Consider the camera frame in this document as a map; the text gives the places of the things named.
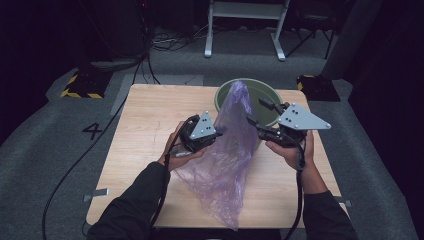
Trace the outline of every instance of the purple plastic bag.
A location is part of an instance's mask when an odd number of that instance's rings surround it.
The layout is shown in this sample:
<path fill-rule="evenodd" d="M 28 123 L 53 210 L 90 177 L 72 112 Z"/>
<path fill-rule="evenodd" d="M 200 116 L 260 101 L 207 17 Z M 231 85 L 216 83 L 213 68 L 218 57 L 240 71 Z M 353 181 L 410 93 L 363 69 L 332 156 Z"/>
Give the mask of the purple plastic bag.
<path fill-rule="evenodd" d="M 236 81 L 214 124 L 223 135 L 201 158 L 176 169 L 179 178 L 201 201 L 202 208 L 235 231 L 243 207 L 249 163 L 258 141 L 246 113 L 252 114 L 249 92 L 242 81 Z"/>

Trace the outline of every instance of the yellow black hazard tape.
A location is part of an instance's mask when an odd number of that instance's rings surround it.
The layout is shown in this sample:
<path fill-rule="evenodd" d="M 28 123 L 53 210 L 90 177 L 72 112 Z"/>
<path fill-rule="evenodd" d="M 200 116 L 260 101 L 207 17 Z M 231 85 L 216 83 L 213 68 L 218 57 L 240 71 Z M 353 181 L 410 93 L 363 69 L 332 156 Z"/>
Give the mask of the yellow black hazard tape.
<path fill-rule="evenodd" d="M 74 98 L 104 98 L 112 73 L 97 73 L 88 76 L 75 72 L 69 79 L 61 97 Z"/>

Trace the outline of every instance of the chair leg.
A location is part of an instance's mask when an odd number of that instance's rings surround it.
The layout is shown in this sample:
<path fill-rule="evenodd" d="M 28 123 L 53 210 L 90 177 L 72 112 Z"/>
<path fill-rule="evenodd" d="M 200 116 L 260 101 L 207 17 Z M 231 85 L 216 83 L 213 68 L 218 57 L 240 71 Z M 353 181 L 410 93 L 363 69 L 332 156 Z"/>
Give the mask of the chair leg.
<path fill-rule="evenodd" d="M 334 32 L 335 32 L 334 30 L 331 30 L 330 40 L 329 40 L 329 43 L 328 43 L 327 51 L 325 52 L 325 57 L 324 57 L 325 60 L 327 60 L 328 53 L 330 52 L 331 43 L 333 42 L 333 38 L 334 38 Z"/>
<path fill-rule="evenodd" d="M 306 38 L 304 38 L 299 44 L 297 44 L 296 47 L 294 47 L 289 54 L 286 55 L 286 57 L 289 57 L 294 51 L 296 51 L 300 46 L 302 46 L 302 44 L 308 40 L 308 38 L 310 38 L 312 35 L 314 34 L 314 32 L 311 32 L 308 36 L 306 36 Z"/>

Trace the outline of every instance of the wire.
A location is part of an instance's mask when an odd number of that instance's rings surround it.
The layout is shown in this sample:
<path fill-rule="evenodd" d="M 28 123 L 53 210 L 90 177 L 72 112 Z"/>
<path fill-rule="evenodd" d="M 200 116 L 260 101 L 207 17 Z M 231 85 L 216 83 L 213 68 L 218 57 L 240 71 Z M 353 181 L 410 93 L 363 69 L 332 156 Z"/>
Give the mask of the wire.
<path fill-rule="evenodd" d="M 296 212 L 296 217 L 295 220 L 293 222 L 292 227 L 290 228 L 289 232 L 287 233 L 286 237 L 284 238 L 284 240 L 288 240 L 291 235 L 293 234 L 294 230 L 296 230 L 297 225 L 299 224 L 300 221 L 300 217 L 302 215 L 302 208 L 303 208 L 303 189 L 302 189 L 302 171 L 303 168 L 305 167 L 305 149 L 306 149 L 306 141 L 305 144 L 302 148 L 302 146 L 295 141 L 292 137 L 290 137 L 289 135 L 284 135 L 287 139 L 289 139 L 291 142 L 294 143 L 294 145 L 297 147 L 297 149 L 299 149 L 299 156 L 298 156 L 298 163 L 297 163 L 297 171 L 296 171 L 296 184 L 297 184 L 297 212 Z"/>
<path fill-rule="evenodd" d="M 155 81 L 161 85 L 161 83 L 159 82 L 159 80 L 155 77 L 155 74 L 153 73 L 153 69 L 152 69 L 152 64 L 150 63 L 150 54 L 147 54 L 147 62 L 149 63 L 149 69 L 150 69 L 150 73 L 152 74 L 153 77 L 153 84 L 155 83 Z"/>
<path fill-rule="evenodd" d="M 141 62 L 137 65 L 137 68 L 135 69 L 134 72 L 134 77 L 133 77 L 133 81 L 132 84 L 134 84 L 135 82 L 135 77 L 137 75 L 137 71 L 138 68 L 140 67 Z M 54 197 L 54 195 L 56 194 L 57 190 L 59 189 L 59 187 L 62 185 L 62 183 L 65 181 L 66 177 L 68 177 L 69 173 L 78 165 L 78 163 L 81 162 L 81 160 L 90 152 L 90 150 L 97 144 L 97 142 L 102 138 L 102 136 L 105 134 L 106 130 L 110 127 L 110 125 L 112 124 L 113 120 L 116 118 L 116 116 L 118 115 L 119 111 L 121 110 L 121 108 L 124 106 L 125 102 L 127 101 L 128 95 L 125 97 L 124 101 L 122 101 L 121 105 L 119 106 L 118 110 L 116 110 L 115 114 L 112 116 L 112 118 L 109 120 L 108 124 L 106 125 L 106 127 L 103 129 L 103 131 L 100 133 L 99 137 L 96 138 L 96 140 L 94 140 L 94 142 L 88 147 L 88 149 L 75 161 L 75 163 L 68 169 L 68 171 L 66 171 L 65 175 L 63 175 L 63 177 L 60 179 L 60 181 L 56 184 L 53 192 L 50 194 L 49 199 L 47 200 L 46 206 L 44 207 L 44 211 L 43 211 L 43 218 L 42 218 L 42 222 L 41 222 L 41 229 L 42 229 L 42 233 L 43 233 L 43 239 L 47 240 L 47 235 L 46 235 L 46 220 L 47 220 L 47 212 L 49 210 L 50 207 L 50 203 Z"/>
<path fill-rule="evenodd" d="M 82 235 L 84 235 L 84 237 L 87 237 L 87 233 L 84 232 L 85 225 L 87 225 L 87 220 L 84 220 L 84 223 L 82 224 L 82 227 L 81 227 Z"/>
<path fill-rule="evenodd" d="M 149 239 L 149 235 L 152 232 L 153 229 L 153 225 L 155 225 L 156 220 L 159 217 L 160 211 L 162 210 L 163 204 L 165 203 L 165 198 L 166 198 L 166 192 L 168 191 L 168 184 L 167 184 L 167 177 L 168 177 L 168 172 L 169 172 L 169 160 L 171 157 L 171 152 L 172 149 L 175 146 L 181 145 L 181 144 L 175 144 L 175 142 L 177 141 L 177 139 L 180 137 L 182 130 L 184 129 L 185 125 L 187 125 L 188 122 L 190 122 L 190 119 L 187 119 L 183 125 L 180 127 L 180 129 L 178 129 L 177 134 L 175 135 L 174 139 L 171 142 L 171 145 L 168 149 L 168 153 L 165 155 L 165 169 L 163 171 L 163 188 L 162 188 L 162 195 L 160 197 L 160 201 L 159 201 L 159 205 L 158 205 L 158 209 L 155 213 L 155 215 L 153 216 L 152 220 L 150 221 L 150 227 L 149 227 L 149 231 L 147 232 L 147 237 L 146 239 Z"/>

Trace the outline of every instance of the person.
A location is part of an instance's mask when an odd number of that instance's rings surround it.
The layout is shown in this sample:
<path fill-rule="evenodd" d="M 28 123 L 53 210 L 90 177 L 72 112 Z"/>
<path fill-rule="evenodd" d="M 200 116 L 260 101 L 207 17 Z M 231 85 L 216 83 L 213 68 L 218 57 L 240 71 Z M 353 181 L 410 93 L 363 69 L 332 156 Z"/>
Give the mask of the person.
<path fill-rule="evenodd" d="M 156 162 L 150 163 L 134 180 L 133 184 L 120 196 L 112 200 L 101 215 L 99 221 L 88 230 L 88 240 L 100 239 L 146 239 L 150 221 L 158 209 L 158 202 L 164 184 L 168 184 L 170 172 L 185 165 L 188 161 L 199 158 L 206 149 L 183 157 L 172 157 L 169 171 L 165 170 L 165 155 L 171 147 L 183 122 L 170 134 L 163 154 Z M 357 239 L 349 217 L 334 199 L 324 183 L 313 160 L 313 135 L 306 136 L 306 168 L 301 174 L 304 191 L 303 221 L 308 239 Z M 278 144 L 265 143 L 273 152 L 285 158 L 287 164 L 296 169 L 297 149 L 283 148 Z"/>

